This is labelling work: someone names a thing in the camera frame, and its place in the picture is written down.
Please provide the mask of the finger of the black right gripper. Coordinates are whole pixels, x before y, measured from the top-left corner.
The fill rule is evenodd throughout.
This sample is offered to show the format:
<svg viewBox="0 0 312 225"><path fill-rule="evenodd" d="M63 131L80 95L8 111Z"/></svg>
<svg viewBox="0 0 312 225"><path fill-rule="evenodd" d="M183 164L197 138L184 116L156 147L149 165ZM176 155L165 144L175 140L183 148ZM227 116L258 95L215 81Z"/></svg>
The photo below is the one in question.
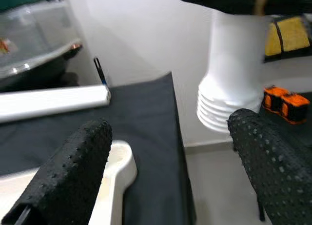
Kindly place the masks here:
<svg viewBox="0 0 312 225"><path fill-rule="evenodd" d="M232 15L265 15L268 0L182 0Z"/></svg>

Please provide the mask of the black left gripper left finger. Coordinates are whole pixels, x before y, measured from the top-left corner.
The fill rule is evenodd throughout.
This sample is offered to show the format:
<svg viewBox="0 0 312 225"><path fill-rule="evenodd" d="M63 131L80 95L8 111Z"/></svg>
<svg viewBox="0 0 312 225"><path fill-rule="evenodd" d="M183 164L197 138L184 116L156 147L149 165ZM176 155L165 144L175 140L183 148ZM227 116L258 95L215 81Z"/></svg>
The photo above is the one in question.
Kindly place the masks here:
<svg viewBox="0 0 312 225"><path fill-rule="evenodd" d="M86 225L112 144L105 120L89 121L43 164L1 220L3 225Z"/></svg>

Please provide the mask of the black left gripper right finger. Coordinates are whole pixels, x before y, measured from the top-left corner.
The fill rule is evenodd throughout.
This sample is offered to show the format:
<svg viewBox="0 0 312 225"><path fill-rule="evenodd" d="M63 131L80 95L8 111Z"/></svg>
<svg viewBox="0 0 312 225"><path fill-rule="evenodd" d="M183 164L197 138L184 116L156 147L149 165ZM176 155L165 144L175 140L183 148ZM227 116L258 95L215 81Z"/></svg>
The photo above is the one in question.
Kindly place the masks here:
<svg viewBox="0 0 312 225"><path fill-rule="evenodd" d="M260 221L273 225L312 223L312 131L291 132L267 114L239 109L228 130L255 191Z"/></svg>

